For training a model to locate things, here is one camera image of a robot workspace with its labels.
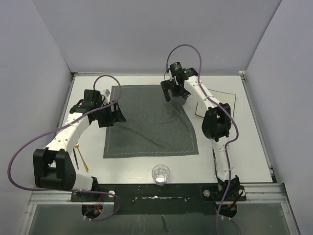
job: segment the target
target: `white table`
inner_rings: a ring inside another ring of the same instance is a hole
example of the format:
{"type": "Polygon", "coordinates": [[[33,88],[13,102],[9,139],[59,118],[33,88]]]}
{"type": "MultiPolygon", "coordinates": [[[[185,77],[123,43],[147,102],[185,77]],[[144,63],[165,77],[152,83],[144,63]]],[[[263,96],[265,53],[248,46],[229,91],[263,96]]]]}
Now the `white table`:
{"type": "MultiPolygon", "coordinates": [[[[77,76],[68,101],[69,109],[83,98],[85,89],[92,89],[96,76],[77,76]]],[[[163,76],[117,76],[121,85],[160,84],[163,76]]],[[[239,76],[202,76],[207,88],[220,92],[236,94],[234,119],[239,128],[239,139],[230,144],[229,155],[241,183],[272,183],[268,164],[262,149],[257,128],[255,126],[246,93],[239,76]]],[[[101,78],[96,85],[98,90],[116,86],[116,82],[108,77],[101,78]]],[[[94,121],[79,139],[80,150],[90,169],[85,168],[78,157],[80,174],[95,176],[101,184],[144,184],[153,183],[152,168],[164,164],[170,168],[169,183],[215,183],[214,160],[210,141],[201,130],[202,118],[195,115],[196,102],[193,97],[187,99],[185,112],[196,131],[199,154],[170,157],[132,157],[120,159],[104,159],[106,128],[99,128],[94,121]]],[[[235,129],[230,130],[230,137],[235,136],[235,129]]],[[[73,154],[73,165],[76,164],[73,154]]]]}

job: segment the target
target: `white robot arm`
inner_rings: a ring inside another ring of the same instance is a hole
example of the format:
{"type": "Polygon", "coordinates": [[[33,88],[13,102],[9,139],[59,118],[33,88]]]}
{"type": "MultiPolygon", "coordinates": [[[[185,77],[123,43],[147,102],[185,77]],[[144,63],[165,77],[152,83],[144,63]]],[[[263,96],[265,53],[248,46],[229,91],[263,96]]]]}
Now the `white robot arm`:
{"type": "MultiPolygon", "coordinates": [[[[214,103],[209,101],[203,94],[198,84],[198,73],[193,69],[183,69],[180,62],[175,62],[170,65],[168,71],[171,72],[169,80],[162,81],[161,86],[165,95],[165,99],[169,101],[168,90],[171,91],[172,96],[182,96],[187,98],[192,95],[198,102],[198,109],[201,108],[205,113],[202,131],[204,135],[210,139],[215,156],[216,176],[222,182],[229,180],[229,170],[231,172],[231,180],[236,178],[234,167],[230,161],[230,169],[227,163],[225,152],[225,144],[228,142],[230,120],[223,111],[219,109],[214,103]]],[[[230,106],[222,104],[218,101],[212,93],[201,82],[206,94],[216,103],[220,104],[230,113],[230,106]]]]}
{"type": "MultiPolygon", "coordinates": [[[[207,95],[216,103],[220,103],[208,90],[208,88],[201,82],[202,87],[204,88],[207,95]]],[[[202,90],[199,87],[197,77],[191,76],[188,80],[184,83],[184,88],[197,100],[198,102],[198,109],[201,108],[203,113],[205,113],[209,108],[216,108],[216,105],[209,101],[205,95],[203,94],[202,90]]],[[[217,141],[215,139],[210,139],[215,155],[215,164],[216,164],[216,176],[222,180],[229,179],[229,169],[227,163],[227,157],[225,153],[225,144],[228,142],[228,137],[223,136],[220,137],[217,141]]],[[[230,161],[230,171],[231,171],[231,179],[236,177],[236,173],[234,167],[230,161]]]]}
{"type": "MultiPolygon", "coordinates": [[[[85,113],[109,104],[110,92],[85,90],[84,99],[74,105],[65,125],[83,116],[85,113]]],[[[61,130],[44,148],[33,154],[35,184],[39,188],[58,190],[92,190],[97,184],[95,177],[76,174],[70,155],[83,131],[97,120],[99,127],[113,126],[115,122],[126,122],[118,103],[90,113],[79,121],[61,130]]]]}

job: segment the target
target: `black mounting bracket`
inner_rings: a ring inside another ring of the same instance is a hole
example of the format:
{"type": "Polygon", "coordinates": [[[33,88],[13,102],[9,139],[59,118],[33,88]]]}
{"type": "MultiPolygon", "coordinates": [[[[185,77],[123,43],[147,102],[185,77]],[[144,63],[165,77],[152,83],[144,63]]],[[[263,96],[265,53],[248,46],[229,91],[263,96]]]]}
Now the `black mounting bracket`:
{"type": "MultiPolygon", "coordinates": [[[[122,199],[118,214],[216,214],[216,201],[220,201],[224,190],[218,184],[99,184],[98,191],[114,191],[122,199]]],[[[238,197],[231,187],[226,200],[238,197]]],[[[72,193],[71,202],[97,202],[99,194],[72,193]]],[[[119,200],[103,197],[103,202],[114,202],[114,210],[119,200]]]]}

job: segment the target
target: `purple cable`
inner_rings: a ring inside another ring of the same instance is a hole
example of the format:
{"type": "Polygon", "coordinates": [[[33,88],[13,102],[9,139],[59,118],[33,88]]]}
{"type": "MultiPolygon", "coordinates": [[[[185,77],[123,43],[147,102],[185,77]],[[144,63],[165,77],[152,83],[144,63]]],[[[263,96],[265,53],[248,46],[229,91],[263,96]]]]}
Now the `purple cable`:
{"type": "MultiPolygon", "coordinates": [[[[122,206],[122,199],[119,197],[119,196],[117,196],[117,195],[115,195],[115,194],[111,194],[111,193],[109,193],[109,192],[97,192],[97,191],[85,191],[85,190],[82,190],[82,191],[79,191],[79,192],[88,192],[88,193],[98,193],[98,194],[104,194],[104,195],[111,195],[111,196],[113,196],[113,197],[115,197],[115,198],[117,198],[118,200],[119,200],[119,205],[118,205],[118,207],[117,207],[117,209],[115,210],[115,211],[113,211],[113,213],[112,214],[110,214],[110,215],[108,215],[108,216],[106,216],[106,217],[104,217],[104,218],[101,218],[101,219],[90,219],[91,221],[93,221],[93,222],[100,222],[100,221],[103,221],[103,220],[106,220],[106,219],[110,219],[111,217],[113,217],[114,215],[116,215],[116,213],[121,209],[121,206],[122,206]]],[[[89,212],[91,212],[91,211],[93,211],[93,209],[92,210],[89,210],[89,211],[86,211],[85,213],[84,213],[84,216],[86,216],[89,212]]]]}
{"type": "Polygon", "coordinates": [[[61,126],[61,127],[57,128],[57,129],[55,129],[55,130],[53,130],[53,131],[49,131],[49,132],[43,133],[43,134],[41,134],[41,135],[39,135],[39,136],[33,138],[32,140],[28,141],[27,143],[25,143],[22,147],[20,147],[20,148],[13,154],[13,156],[12,156],[10,162],[9,162],[8,170],[7,170],[7,175],[8,175],[8,179],[9,179],[9,181],[11,182],[11,184],[13,184],[13,185],[14,185],[15,187],[17,187],[17,188],[20,188],[20,189],[23,189],[23,190],[27,190],[27,191],[47,191],[47,190],[52,190],[52,189],[45,189],[45,188],[26,188],[26,187],[23,187],[23,186],[17,184],[17,183],[12,179],[12,175],[11,175],[12,164],[13,164],[15,158],[17,157],[17,155],[18,155],[26,146],[30,145],[32,142],[34,142],[34,141],[36,141],[36,140],[38,140],[38,139],[40,139],[40,138],[42,138],[42,137],[44,137],[44,136],[47,136],[47,135],[50,135],[50,134],[52,134],[52,133],[61,131],[61,130],[65,129],[65,128],[68,128],[69,126],[71,126],[71,125],[74,124],[75,122],[79,121],[79,120],[82,119],[83,117],[85,117],[85,116],[87,116],[87,115],[89,115],[89,114],[91,114],[91,113],[93,113],[93,112],[96,112],[96,111],[99,111],[99,110],[108,108],[108,107],[112,106],[113,104],[115,104],[115,103],[121,98],[121,95],[122,95],[122,87],[121,87],[121,84],[119,83],[119,81],[118,81],[115,77],[113,77],[113,76],[111,76],[111,75],[101,75],[101,76],[99,76],[99,77],[95,80],[95,82],[94,82],[94,84],[93,84],[93,89],[94,89],[94,90],[95,90],[95,84],[96,84],[96,82],[97,82],[97,81],[99,80],[99,78],[101,78],[101,77],[110,77],[110,78],[114,79],[114,80],[117,82],[117,84],[118,84],[118,86],[119,86],[119,90],[120,90],[119,97],[117,98],[117,100],[114,101],[114,102],[112,102],[112,103],[110,103],[110,104],[108,104],[108,105],[102,106],[102,107],[100,107],[100,108],[93,109],[93,110],[91,110],[91,111],[89,111],[89,112],[87,112],[87,113],[81,115],[79,118],[77,118],[76,120],[72,121],[70,124],[67,124],[67,125],[65,125],[65,126],[61,126]]]}
{"type": "MultiPolygon", "coordinates": [[[[169,62],[169,59],[170,59],[170,56],[171,54],[173,53],[174,50],[176,50],[177,48],[179,47],[191,47],[193,50],[196,51],[196,53],[198,54],[199,56],[199,72],[198,72],[198,85],[200,87],[200,89],[202,90],[203,94],[206,96],[206,98],[211,101],[213,104],[215,104],[216,106],[218,106],[227,116],[228,118],[230,119],[230,121],[234,124],[234,127],[235,127],[235,130],[236,130],[236,137],[230,141],[228,141],[226,144],[225,144],[225,154],[226,154],[226,158],[227,158],[227,164],[228,164],[228,169],[229,169],[229,172],[228,172],[228,175],[229,175],[229,178],[228,178],[228,183],[227,183],[227,186],[226,186],[226,189],[225,189],[225,192],[222,196],[222,199],[221,199],[221,202],[219,204],[219,207],[218,207],[218,210],[217,210],[217,215],[216,215],[216,228],[217,228],[217,232],[218,234],[220,234],[219,232],[219,215],[220,215],[220,210],[221,210],[221,207],[222,207],[222,204],[225,200],[225,197],[227,195],[227,192],[229,190],[229,187],[230,187],[230,181],[231,181],[231,171],[230,171],[230,160],[229,160],[229,155],[228,155],[228,150],[227,150],[227,146],[236,141],[239,137],[239,130],[238,130],[238,126],[237,124],[235,123],[234,119],[231,117],[231,115],[218,103],[216,103],[215,101],[213,101],[208,95],[207,93],[205,92],[204,88],[202,87],[201,83],[200,83],[200,74],[201,74],[201,68],[202,68],[202,58],[201,58],[201,55],[200,55],[200,52],[192,45],[189,45],[189,44],[182,44],[182,45],[179,45],[177,47],[175,47],[171,52],[170,54],[168,55],[167,57],[167,60],[166,60],[166,69],[165,71],[167,71],[168,69],[168,62],[169,62]]],[[[240,231],[240,234],[241,234],[241,228],[239,227],[239,225],[237,223],[235,223],[237,225],[237,227],[239,228],[239,231],[240,231]]]]}

